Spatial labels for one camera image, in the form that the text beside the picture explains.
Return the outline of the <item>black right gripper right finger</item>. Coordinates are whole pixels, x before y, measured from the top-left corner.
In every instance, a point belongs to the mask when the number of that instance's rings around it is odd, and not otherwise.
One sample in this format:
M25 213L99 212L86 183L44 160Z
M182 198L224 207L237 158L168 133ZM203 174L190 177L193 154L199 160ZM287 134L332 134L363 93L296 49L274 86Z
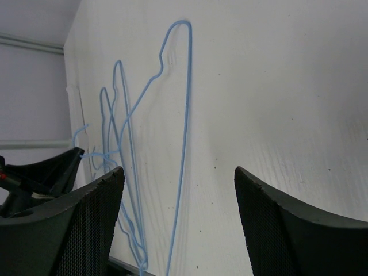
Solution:
M234 181L253 275L367 275L367 222L307 204L242 167Z

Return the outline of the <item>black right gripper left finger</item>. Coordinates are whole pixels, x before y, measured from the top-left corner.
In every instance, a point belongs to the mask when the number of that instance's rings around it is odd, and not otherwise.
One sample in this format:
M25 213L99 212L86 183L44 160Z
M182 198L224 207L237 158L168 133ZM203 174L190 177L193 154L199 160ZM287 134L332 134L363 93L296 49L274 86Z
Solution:
M1 218L1 275L105 275L124 181L117 167L59 198Z

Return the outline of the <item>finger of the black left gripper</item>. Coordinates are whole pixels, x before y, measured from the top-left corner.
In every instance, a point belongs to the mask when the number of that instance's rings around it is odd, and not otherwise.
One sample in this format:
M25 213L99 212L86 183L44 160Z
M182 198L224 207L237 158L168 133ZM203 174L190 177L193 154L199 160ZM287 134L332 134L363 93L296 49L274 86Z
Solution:
M29 164L28 178L32 181L33 194L18 197L9 193L1 205L1 217L13 217L19 212L71 192L84 152L75 147L55 157Z

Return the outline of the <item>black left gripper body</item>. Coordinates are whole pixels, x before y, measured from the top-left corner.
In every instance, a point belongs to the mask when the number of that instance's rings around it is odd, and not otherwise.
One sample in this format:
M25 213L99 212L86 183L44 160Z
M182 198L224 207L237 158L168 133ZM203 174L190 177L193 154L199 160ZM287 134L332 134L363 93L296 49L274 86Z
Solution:
M1 188L11 195L26 197L33 194L32 181L28 178L29 164L11 165L6 164L1 156Z

